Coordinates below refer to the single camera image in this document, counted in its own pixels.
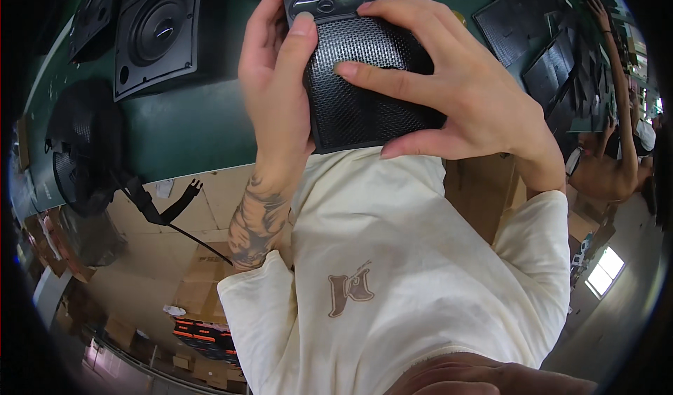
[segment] speaker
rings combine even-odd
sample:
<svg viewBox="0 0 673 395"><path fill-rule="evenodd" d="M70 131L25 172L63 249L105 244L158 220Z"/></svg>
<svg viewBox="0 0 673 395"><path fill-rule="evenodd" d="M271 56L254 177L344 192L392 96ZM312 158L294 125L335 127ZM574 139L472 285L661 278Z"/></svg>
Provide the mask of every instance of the speaker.
<svg viewBox="0 0 673 395"><path fill-rule="evenodd" d="M226 1L122 0L114 101L221 79Z"/></svg>
<svg viewBox="0 0 673 395"><path fill-rule="evenodd" d="M374 0L284 0L291 26L300 12L313 14L318 46L304 71L315 149L319 154L372 147L420 129L441 128L442 113L355 87L332 72L340 61L432 74L434 65L407 29L380 18L360 17Z"/></svg>
<svg viewBox="0 0 673 395"><path fill-rule="evenodd" d="M120 0L81 0L73 16L68 56L72 63L95 61L114 44Z"/></svg>

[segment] floor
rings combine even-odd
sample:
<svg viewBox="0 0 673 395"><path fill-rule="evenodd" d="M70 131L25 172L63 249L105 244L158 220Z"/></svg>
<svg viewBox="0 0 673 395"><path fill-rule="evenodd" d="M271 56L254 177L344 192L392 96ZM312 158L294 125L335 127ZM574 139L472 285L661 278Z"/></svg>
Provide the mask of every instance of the floor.
<svg viewBox="0 0 673 395"><path fill-rule="evenodd" d="M252 169L247 165L178 178L166 199L156 197L155 184L145 189L161 212L180 198L193 179L202 181L202 191L173 224L206 242L226 241ZM173 337L173 322L162 309L171 304L197 243L173 229L148 223L120 191L108 214L128 241L128 250L112 265L98 268L88 284L91 296L108 314L135 326L164 349L193 353Z"/></svg>

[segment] wall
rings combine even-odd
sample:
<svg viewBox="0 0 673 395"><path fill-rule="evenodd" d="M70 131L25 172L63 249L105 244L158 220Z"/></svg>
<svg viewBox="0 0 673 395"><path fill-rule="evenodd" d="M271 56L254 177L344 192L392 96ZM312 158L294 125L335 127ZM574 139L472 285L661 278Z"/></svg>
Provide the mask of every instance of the wall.
<svg viewBox="0 0 673 395"><path fill-rule="evenodd" d="M663 233L655 227L640 194L619 207L614 226L617 232L608 245L624 260L624 269L584 321L569 322L545 359L544 370L602 382L618 366L652 311L668 261L661 255ZM591 270L585 272L574 291L579 291L575 302L589 309L587 296L595 296L584 280Z"/></svg>

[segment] window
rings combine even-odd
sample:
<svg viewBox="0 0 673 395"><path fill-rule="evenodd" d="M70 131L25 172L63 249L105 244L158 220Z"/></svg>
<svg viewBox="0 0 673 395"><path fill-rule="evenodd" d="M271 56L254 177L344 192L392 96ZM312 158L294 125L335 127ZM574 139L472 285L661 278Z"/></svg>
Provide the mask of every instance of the window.
<svg viewBox="0 0 673 395"><path fill-rule="evenodd" d="M624 261L621 260L612 248L608 247L598 260L598 265L589 275L586 285L593 290L597 298L602 298L610 288L610 285L617 279L617 275L622 271Z"/></svg>

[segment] black cable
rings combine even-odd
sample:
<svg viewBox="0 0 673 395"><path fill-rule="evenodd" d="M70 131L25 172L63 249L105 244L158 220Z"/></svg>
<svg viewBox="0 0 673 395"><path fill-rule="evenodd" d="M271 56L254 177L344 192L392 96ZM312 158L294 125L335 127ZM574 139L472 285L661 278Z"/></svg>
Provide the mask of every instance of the black cable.
<svg viewBox="0 0 673 395"><path fill-rule="evenodd" d="M227 257L224 256L223 254L219 253L219 252L216 251L215 249L211 248L211 247L210 247L209 245L207 245L206 243L204 243L204 242L202 242L201 240L195 238L194 236L192 236L191 234L187 233L186 231L182 231L181 229L177 228L177 227L174 226L173 224L168 224L168 227L172 228L172 229L175 230L175 231L179 231L179 232L181 232L183 235L187 236L187 237L190 238L191 240L194 240L194 241L197 242L198 244L204 245L208 250L210 250L211 252L213 252L214 254L216 254L217 256L219 256L220 258L222 258L223 260L227 261L227 263L228 263L229 265L233 266L233 264L231 263L231 261L229 260L229 258L227 258Z"/></svg>

